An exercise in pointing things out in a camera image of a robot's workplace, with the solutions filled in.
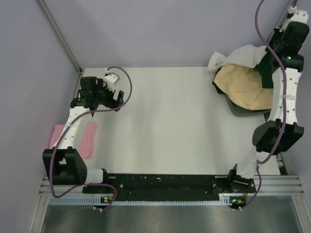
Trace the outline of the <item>white and green t shirt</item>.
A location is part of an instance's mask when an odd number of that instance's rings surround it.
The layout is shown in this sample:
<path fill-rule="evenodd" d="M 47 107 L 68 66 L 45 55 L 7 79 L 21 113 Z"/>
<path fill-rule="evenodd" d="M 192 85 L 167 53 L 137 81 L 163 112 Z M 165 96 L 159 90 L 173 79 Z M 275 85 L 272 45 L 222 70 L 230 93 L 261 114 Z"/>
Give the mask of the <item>white and green t shirt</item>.
<path fill-rule="evenodd" d="M 272 80 L 274 61 L 274 56 L 266 46 L 246 45 L 234 50 L 228 56 L 218 52 L 213 53 L 207 67 L 210 71 L 217 71 L 229 64 L 253 68 L 261 75 L 262 87 L 272 89 L 274 87 Z"/>

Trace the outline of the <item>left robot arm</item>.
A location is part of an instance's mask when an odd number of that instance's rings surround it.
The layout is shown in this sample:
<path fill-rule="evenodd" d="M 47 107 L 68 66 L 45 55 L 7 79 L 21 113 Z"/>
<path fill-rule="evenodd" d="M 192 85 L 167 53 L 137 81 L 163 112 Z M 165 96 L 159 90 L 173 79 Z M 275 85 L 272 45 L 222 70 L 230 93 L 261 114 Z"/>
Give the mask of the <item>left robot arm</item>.
<path fill-rule="evenodd" d="M 80 79 L 80 89 L 70 103 L 64 129 L 52 148 L 45 149 L 42 155 L 48 178 L 54 185 L 93 183 L 102 193 L 110 188 L 110 180 L 104 177 L 103 169 L 87 167 L 80 146 L 86 127 L 100 105 L 117 110 L 124 103 L 123 91 L 114 98 L 116 91 L 112 87 L 118 80 L 115 73 L 108 73 L 103 78 Z"/>

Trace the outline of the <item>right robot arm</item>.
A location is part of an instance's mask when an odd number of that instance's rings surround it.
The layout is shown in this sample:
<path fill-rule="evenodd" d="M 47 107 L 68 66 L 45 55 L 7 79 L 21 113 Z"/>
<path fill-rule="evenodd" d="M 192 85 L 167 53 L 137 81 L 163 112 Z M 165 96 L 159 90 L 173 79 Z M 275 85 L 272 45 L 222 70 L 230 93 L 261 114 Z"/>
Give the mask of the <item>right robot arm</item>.
<path fill-rule="evenodd" d="M 299 54 L 308 33 L 306 22 L 288 19 L 281 28 L 274 30 L 266 54 L 259 66 L 268 70 L 273 82 L 272 108 L 268 120 L 258 126 L 252 137 L 256 152 L 266 152 L 263 160 L 255 153 L 229 172 L 227 187 L 232 192 L 250 186 L 260 165 L 274 155 L 286 152 L 304 134 L 304 127 L 298 125 L 295 107 L 299 79 L 304 68 L 304 57 Z"/>

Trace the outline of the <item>pink folded t shirt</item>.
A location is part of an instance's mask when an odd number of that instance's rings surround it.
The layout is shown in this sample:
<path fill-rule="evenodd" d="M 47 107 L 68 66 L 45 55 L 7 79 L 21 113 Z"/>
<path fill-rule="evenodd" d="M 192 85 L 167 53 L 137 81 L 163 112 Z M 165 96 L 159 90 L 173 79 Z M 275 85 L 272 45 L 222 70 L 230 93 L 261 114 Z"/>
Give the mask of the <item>pink folded t shirt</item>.
<path fill-rule="evenodd" d="M 58 124 L 54 126 L 54 130 L 52 133 L 52 137 L 50 139 L 49 148 L 52 149 L 53 146 L 58 141 L 59 137 L 62 134 L 65 125 Z M 93 146 L 94 146 L 94 138 L 97 131 L 97 124 L 96 123 L 88 123 L 87 127 L 85 128 L 80 147 L 78 149 L 80 156 L 82 159 L 89 159 L 93 155 Z"/>

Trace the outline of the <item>dark grey bin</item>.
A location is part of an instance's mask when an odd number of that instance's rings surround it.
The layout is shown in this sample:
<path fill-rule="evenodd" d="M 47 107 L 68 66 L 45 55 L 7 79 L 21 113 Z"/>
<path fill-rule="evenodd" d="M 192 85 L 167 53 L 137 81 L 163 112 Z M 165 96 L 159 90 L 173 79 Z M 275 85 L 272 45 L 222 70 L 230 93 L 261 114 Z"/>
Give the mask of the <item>dark grey bin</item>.
<path fill-rule="evenodd" d="M 230 100 L 230 98 L 228 97 L 227 94 L 225 94 L 225 100 L 226 100 L 232 114 L 237 116 L 237 117 L 254 117 L 254 116 L 259 116 L 259 115 L 270 113 L 270 109 L 268 109 L 268 110 L 248 110 L 248 109 L 244 109 L 242 107 L 239 107 L 238 105 L 236 105 L 235 103 L 233 103 Z"/>

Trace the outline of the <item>beige t shirt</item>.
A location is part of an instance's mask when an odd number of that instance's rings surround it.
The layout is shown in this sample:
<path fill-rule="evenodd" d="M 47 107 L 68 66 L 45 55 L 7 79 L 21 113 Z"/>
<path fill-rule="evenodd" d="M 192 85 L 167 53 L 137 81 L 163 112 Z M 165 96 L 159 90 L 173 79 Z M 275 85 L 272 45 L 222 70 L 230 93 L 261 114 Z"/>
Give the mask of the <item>beige t shirt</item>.
<path fill-rule="evenodd" d="M 241 108 L 256 111 L 272 107 L 273 90 L 262 87 L 261 75 L 253 68 L 234 64 L 222 66 L 214 83 Z"/>

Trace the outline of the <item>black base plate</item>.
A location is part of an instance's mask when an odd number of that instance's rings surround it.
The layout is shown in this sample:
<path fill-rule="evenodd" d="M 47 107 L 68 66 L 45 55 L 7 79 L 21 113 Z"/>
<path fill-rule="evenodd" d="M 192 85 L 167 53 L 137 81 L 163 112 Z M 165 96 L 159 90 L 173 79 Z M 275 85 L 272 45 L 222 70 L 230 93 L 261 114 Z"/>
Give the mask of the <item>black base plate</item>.
<path fill-rule="evenodd" d="M 226 175 L 172 175 L 106 173 L 104 183 L 109 187 L 87 186 L 84 194 L 117 195 L 116 201 L 209 201 L 219 194 L 253 194 L 254 180 L 228 178 Z"/>

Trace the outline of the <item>left corner aluminium post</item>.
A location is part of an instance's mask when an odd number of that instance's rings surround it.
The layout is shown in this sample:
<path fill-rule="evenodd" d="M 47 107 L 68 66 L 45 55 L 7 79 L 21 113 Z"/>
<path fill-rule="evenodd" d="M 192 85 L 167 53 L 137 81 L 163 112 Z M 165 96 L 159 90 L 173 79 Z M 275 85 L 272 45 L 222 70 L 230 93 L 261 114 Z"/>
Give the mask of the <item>left corner aluminium post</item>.
<path fill-rule="evenodd" d="M 44 17 L 46 18 L 48 24 L 50 25 L 59 45 L 63 49 L 65 55 L 69 59 L 70 63 L 73 65 L 74 69 L 78 74 L 82 72 L 82 68 L 80 67 L 77 59 L 75 58 L 71 48 L 69 47 L 63 33 L 61 32 L 57 22 L 55 21 L 50 9 L 48 8 L 46 2 L 44 0 L 36 0 L 36 3 L 39 9 L 42 11 Z"/>

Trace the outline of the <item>corner aluminium post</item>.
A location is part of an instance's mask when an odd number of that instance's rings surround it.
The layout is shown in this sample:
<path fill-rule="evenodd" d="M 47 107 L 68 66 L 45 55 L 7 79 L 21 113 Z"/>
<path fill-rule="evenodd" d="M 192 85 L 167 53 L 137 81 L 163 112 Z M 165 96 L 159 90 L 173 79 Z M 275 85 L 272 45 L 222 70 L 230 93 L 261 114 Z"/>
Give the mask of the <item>corner aluminium post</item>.
<path fill-rule="evenodd" d="M 281 15 L 279 16 L 275 26 L 273 27 L 271 33 L 269 34 L 269 36 L 267 37 L 267 42 L 270 42 L 273 35 L 274 35 L 274 31 L 275 31 L 275 28 L 280 28 L 281 25 L 282 25 L 282 22 L 284 21 L 284 19 L 287 17 L 287 14 L 288 14 L 288 9 L 292 6 L 296 6 L 297 5 L 297 2 L 298 0 L 288 0 L 286 5 L 282 8 L 282 13 Z"/>
<path fill-rule="evenodd" d="M 77 59 L 75 58 L 71 48 L 69 47 L 63 33 L 61 32 L 57 22 L 55 21 L 50 9 L 48 8 L 46 2 L 44 0 L 36 0 L 36 3 L 39 9 L 42 11 L 44 17 L 46 18 L 48 24 L 50 25 L 59 45 L 63 49 L 65 55 L 69 59 L 70 63 L 73 65 L 74 69 L 78 74 L 82 72 L 82 68 L 80 67 Z"/>

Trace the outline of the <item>right corner aluminium post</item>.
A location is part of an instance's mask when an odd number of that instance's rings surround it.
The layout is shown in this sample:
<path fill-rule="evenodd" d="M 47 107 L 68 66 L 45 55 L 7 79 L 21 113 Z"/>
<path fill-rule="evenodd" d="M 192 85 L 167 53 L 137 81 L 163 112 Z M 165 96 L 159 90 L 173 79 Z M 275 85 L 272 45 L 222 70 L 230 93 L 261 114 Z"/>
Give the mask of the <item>right corner aluminium post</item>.
<path fill-rule="evenodd" d="M 267 42 L 270 42 L 273 35 L 274 35 L 274 31 L 275 31 L 275 28 L 280 28 L 281 25 L 282 25 L 282 22 L 284 21 L 284 19 L 287 17 L 287 14 L 288 14 L 288 9 L 292 6 L 296 6 L 297 5 L 297 2 L 298 0 L 288 0 L 286 5 L 282 8 L 282 13 L 281 15 L 279 16 L 275 26 L 273 27 L 271 33 L 269 34 L 269 36 L 267 37 Z"/>

